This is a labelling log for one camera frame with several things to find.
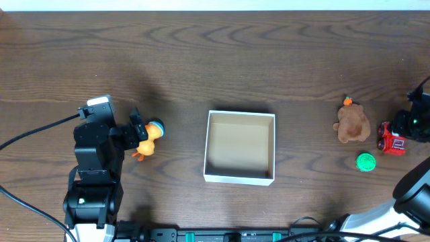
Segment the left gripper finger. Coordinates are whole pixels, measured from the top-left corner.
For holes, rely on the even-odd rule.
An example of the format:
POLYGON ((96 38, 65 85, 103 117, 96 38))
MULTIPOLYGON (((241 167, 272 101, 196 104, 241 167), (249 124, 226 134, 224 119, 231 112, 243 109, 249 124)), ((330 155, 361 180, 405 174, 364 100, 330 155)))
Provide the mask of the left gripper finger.
POLYGON ((131 125, 137 129, 137 130, 142 130, 144 128, 144 124, 143 124, 143 120, 140 116, 140 112, 138 111, 138 108, 133 108, 130 115, 130 122, 131 125))
POLYGON ((136 131, 136 135, 137 135, 137 139, 138 139, 138 144, 140 144, 140 142, 142 141, 146 141, 148 140, 148 132, 145 128, 145 125, 143 124, 137 124, 134 126, 134 129, 136 131))

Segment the orange rubber duck blue cap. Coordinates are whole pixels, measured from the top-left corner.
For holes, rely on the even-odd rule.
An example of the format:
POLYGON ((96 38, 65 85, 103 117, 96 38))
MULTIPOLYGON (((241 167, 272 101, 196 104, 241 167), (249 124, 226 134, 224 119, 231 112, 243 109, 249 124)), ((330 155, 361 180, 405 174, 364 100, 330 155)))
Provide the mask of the orange rubber duck blue cap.
POLYGON ((146 124, 145 129, 148 133, 148 139, 139 142, 133 157, 138 157, 138 161, 143 161, 146 156, 151 156, 155 151, 155 140, 161 138, 165 133, 165 128, 161 122, 151 121, 146 124))

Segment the red toy fire truck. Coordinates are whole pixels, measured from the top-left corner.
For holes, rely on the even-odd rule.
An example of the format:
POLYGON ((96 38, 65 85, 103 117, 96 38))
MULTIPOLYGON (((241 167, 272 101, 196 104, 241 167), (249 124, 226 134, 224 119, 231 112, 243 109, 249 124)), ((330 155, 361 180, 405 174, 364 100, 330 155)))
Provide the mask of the red toy fire truck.
POLYGON ((389 130, 389 122, 383 122, 378 127, 377 148, 384 154, 403 156, 406 153, 405 138, 389 130))

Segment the brown plush bear with orange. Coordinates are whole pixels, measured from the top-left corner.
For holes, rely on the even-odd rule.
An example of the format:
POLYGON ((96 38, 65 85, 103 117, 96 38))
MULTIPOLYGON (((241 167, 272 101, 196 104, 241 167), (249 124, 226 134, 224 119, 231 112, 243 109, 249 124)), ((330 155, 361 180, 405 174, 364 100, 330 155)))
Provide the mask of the brown plush bear with orange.
POLYGON ((337 112, 338 122, 333 124, 341 143, 349 141, 365 141, 370 133, 370 121, 364 113, 364 108, 356 104, 350 97, 346 97, 343 106, 337 112))

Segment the green round toy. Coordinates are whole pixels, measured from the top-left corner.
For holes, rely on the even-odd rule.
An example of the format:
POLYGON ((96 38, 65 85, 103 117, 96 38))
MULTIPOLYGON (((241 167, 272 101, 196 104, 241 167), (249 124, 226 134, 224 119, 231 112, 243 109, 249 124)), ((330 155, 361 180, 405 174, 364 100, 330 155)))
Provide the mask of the green round toy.
POLYGON ((369 172, 376 168, 376 159, 370 153, 362 153, 357 156, 355 164, 361 172, 369 172))

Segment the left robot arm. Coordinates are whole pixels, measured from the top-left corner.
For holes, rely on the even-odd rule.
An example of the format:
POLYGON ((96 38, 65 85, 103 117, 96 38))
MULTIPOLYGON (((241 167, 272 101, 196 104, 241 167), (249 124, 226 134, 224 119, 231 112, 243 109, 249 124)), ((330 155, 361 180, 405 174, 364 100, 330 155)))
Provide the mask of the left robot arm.
POLYGON ((149 241, 142 226, 117 220, 125 152, 148 136, 138 109, 124 125, 116 124, 109 103, 83 106, 78 113, 84 122, 73 131, 78 165, 69 173, 63 202, 70 231, 65 241, 149 241))

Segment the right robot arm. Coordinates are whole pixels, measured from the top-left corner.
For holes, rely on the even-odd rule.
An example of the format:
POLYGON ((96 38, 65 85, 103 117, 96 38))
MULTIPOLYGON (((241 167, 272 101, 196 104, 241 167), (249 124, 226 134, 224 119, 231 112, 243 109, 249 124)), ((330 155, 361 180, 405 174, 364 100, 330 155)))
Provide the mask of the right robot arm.
MULTIPOLYGON (((407 95, 410 110, 400 110, 390 122, 378 128, 378 149, 403 155, 405 140, 429 142, 429 94, 422 88, 407 95)), ((333 125, 342 143, 364 141, 371 131, 363 106, 347 97, 333 125)), ((356 241, 356 233, 387 238, 429 232, 429 160, 408 172, 396 185, 393 198, 367 212, 346 214, 329 225, 336 241, 356 241)))

